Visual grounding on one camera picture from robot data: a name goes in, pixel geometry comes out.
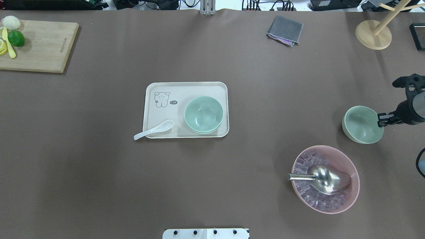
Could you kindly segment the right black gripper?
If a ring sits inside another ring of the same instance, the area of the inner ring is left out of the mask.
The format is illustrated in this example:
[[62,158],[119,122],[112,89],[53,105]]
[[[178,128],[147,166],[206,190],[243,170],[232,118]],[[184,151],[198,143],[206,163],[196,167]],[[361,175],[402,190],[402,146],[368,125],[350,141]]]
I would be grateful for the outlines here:
[[408,77],[399,77],[393,81],[395,88],[405,88],[407,100],[399,103],[396,110],[386,114],[379,113],[378,127],[386,127],[391,124],[415,125],[424,122],[424,84],[425,77],[412,74]]

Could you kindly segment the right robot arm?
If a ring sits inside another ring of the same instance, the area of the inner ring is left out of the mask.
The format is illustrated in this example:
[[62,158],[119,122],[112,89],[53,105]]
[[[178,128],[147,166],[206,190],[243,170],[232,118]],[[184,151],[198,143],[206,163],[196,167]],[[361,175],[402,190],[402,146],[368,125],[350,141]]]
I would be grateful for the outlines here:
[[408,77],[399,77],[394,80],[392,86],[405,88],[407,100],[399,103],[396,110],[377,114],[378,127],[386,127],[392,124],[415,125],[425,121],[425,77],[412,74]]

